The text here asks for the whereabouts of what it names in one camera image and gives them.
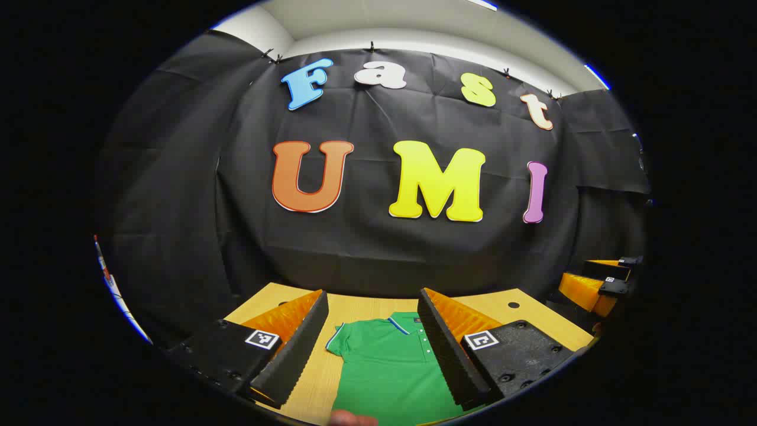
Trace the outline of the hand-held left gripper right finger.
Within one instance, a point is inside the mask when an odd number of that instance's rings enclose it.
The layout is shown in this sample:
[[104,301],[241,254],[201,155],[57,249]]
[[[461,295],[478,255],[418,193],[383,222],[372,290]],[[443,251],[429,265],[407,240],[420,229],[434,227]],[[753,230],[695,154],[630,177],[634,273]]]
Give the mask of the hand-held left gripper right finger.
[[423,288],[418,313],[452,398],[463,409],[508,400],[575,356],[526,319],[503,323]]

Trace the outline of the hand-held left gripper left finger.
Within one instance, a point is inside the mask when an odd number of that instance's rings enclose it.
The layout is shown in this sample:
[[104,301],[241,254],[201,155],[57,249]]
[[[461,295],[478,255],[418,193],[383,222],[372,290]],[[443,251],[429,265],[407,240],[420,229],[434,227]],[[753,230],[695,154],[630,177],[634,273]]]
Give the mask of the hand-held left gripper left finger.
[[329,315],[318,289],[242,324],[218,319],[167,351],[224,393],[280,409],[293,392]]

